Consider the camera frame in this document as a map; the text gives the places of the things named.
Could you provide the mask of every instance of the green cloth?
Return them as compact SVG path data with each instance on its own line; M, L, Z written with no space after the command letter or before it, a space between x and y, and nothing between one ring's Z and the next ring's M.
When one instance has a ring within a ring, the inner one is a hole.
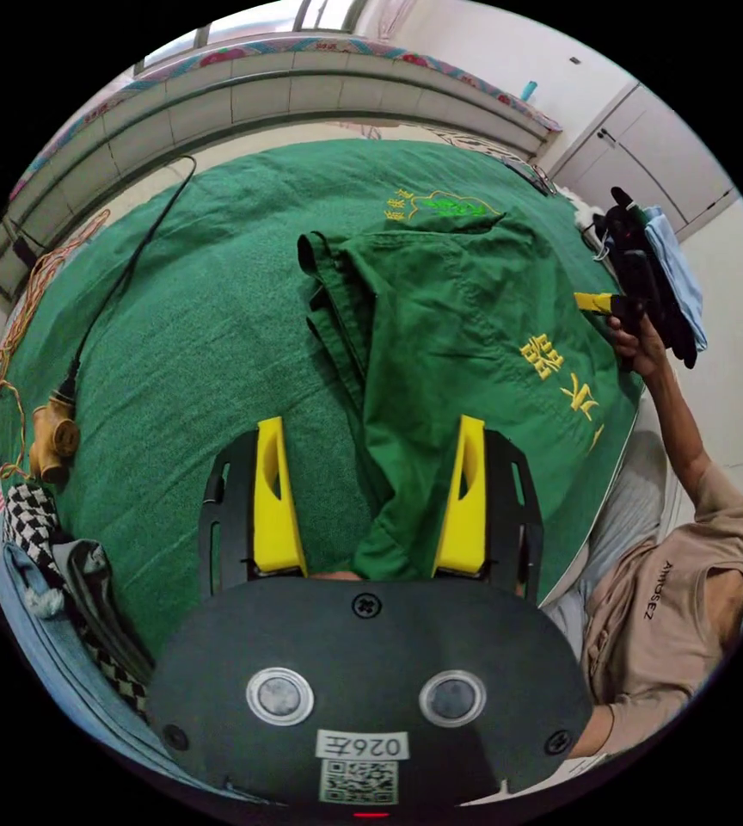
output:
M544 524L542 580L557 579L563 552L571 557L604 500L639 390L578 310L578 285L557 247L510 206L480 217L427 211L350 239L312 233L299 251L320 285L310 324L346 388L382 506L353 570L431 576L466 415L529 458ZM545 376L525 357L541 334L553 345Z
M368 534L378 497L359 472L341 382L306 324L311 284L297 240L313 230L355 237L370 226L383 229L393 222L386 213L406 214L400 188L444 189L501 212L525 211L557 245L575 285L612 289L567 201L543 198L474 152L335 140L198 174L140 257L127 291L95 324L78 379L82 443L70 482L55 491L62 526L105 548L117 608L152 656L199 602L197 527L214 458L259 420L284 417L311 570L346 568ZM172 191L106 228L48 287L8 372L28 415L28 445L31 411L61 383L92 314ZM3 391L1 463L18 455L20 430L15 401ZM556 567L565 568L583 539L568 538Z

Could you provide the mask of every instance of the white cabinet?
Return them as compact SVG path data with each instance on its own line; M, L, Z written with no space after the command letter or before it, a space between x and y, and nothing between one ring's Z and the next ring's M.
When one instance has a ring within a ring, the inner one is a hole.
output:
M613 206L618 186L642 206L660 206L679 232L734 190L702 140L660 98L637 86L553 178L592 206Z

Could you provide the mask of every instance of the yellow embroidery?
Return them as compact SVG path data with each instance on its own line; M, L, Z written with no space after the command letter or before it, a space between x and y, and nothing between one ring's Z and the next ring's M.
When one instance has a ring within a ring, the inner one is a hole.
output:
M580 410L581 413L586 416L587 419L591 422L593 418L589 415L589 411L593 407L598 406L598 402L593 399L592 391L589 389L589 385L583 385L580 389L578 385L580 381L578 377L571 373L572 375L572 390L567 390L566 387L561 388L561 393L566 393L567 396L572 398L572 404L570 405L573 410Z
M553 370L560 370L563 364L563 356L552 348L552 342L545 334L530 338L529 343L520 349L520 354L537 370L542 381Z
M595 449L595 445L598 444L598 439L600 435L604 432L604 428L606 427L605 424L602 424L596 431L595 436L593 437L593 446L589 448L589 452L591 453Z

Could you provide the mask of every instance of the green garment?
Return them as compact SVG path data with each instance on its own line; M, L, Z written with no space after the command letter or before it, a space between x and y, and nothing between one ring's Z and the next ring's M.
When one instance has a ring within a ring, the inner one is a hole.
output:
M348 239L311 233L298 248L319 285L310 326L341 377L379 507L353 570L431 576L466 415L530 461L551 582L603 502L639 389L578 310L556 247L515 207L432 210Z

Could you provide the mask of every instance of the hand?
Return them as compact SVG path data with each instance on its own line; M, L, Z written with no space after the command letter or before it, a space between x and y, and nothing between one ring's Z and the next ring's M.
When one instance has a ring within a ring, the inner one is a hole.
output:
M623 359L632 359L632 369L643 379L663 369L666 364L666 348L646 313L641 319L639 336L624 332L621 319L616 316L609 316L607 324L612 330L612 347L615 352Z
M344 581L359 580L357 574L353 574L350 570L337 570L333 574L309 574L309 579L339 579Z

